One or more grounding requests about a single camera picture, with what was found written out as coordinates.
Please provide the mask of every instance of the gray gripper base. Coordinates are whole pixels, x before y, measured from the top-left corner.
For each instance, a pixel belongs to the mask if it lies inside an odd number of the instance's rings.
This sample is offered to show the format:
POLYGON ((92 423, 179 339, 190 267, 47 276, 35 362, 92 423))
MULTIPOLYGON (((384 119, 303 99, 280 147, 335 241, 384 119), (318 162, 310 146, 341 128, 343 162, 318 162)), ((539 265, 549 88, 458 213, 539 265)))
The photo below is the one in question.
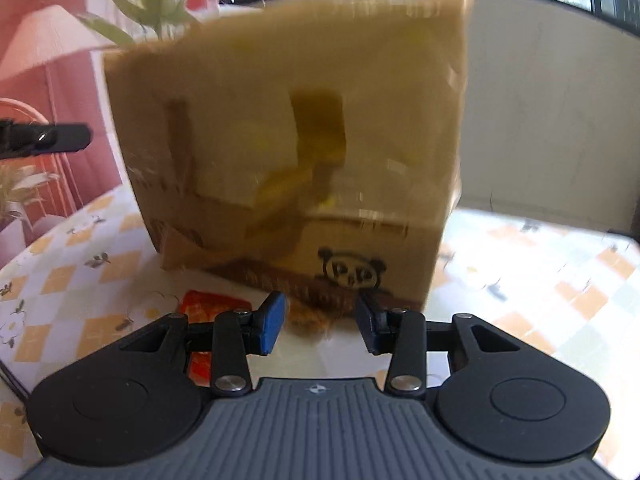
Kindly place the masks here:
POLYGON ((264 379, 214 402, 170 450, 118 467, 46 458, 26 480, 605 480, 586 457, 549 466, 499 463, 446 435, 416 400, 372 379, 264 379))

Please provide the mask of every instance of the brown paper bag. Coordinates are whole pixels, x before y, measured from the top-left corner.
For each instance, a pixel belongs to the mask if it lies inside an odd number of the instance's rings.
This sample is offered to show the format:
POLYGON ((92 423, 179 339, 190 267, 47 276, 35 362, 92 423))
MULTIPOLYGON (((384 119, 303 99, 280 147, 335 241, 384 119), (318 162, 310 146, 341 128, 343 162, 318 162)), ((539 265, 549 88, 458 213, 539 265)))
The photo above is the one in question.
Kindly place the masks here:
POLYGON ((457 193, 472 0, 273 0, 105 58, 165 268, 420 308, 457 193))

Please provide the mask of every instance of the pink lampshade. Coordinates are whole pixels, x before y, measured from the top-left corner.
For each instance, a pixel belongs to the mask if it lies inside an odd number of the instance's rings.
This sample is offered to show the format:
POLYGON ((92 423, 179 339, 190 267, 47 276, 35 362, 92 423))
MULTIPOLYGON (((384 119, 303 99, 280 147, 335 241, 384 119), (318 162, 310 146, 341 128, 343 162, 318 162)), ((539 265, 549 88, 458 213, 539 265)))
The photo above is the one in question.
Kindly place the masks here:
POLYGON ((27 14, 0 62, 0 80, 102 43, 63 7, 53 5, 27 14))

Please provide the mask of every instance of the panda logo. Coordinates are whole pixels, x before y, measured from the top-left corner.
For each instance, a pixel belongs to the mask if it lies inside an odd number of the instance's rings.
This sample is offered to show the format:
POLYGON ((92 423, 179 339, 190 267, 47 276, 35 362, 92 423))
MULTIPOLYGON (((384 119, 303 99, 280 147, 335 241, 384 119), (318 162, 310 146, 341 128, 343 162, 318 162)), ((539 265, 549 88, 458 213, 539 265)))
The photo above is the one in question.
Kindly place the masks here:
POLYGON ((316 276, 332 285, 352 289, 379 289, 386 265, 377 258, 367 259, 356 253, 334 253, 322 247, 318 250, 322 260, 322 274, 316 276))

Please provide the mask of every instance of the round table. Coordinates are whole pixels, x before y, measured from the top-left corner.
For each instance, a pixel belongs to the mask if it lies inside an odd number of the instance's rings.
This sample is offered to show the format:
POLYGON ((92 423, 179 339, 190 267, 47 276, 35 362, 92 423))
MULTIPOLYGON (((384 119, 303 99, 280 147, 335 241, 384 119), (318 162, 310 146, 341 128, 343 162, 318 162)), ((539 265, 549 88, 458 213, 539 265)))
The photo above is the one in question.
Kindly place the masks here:
MULTIPOLYGON (((471 312, 598 381, 612 419, 597 459, 632 480, 640 428, 640 251, 626 238, 468 210, 447 223, 426 315, 471 312)), ((68 218, 0 270, 0 358, 29 389, 76 359, 177 309, 188 290, 266 294, 195 270, 160 269, 135 198, 122 185, 68 218)), ((389 356, 372 356, 352 320, 328 334, 284 329, 261 376, 383 381, 389 356)), ((446 356, 429 355, 430 384, 446 356)), ((0 383, 0 471, 18 478, 40 458, 11 391, 0 383)))

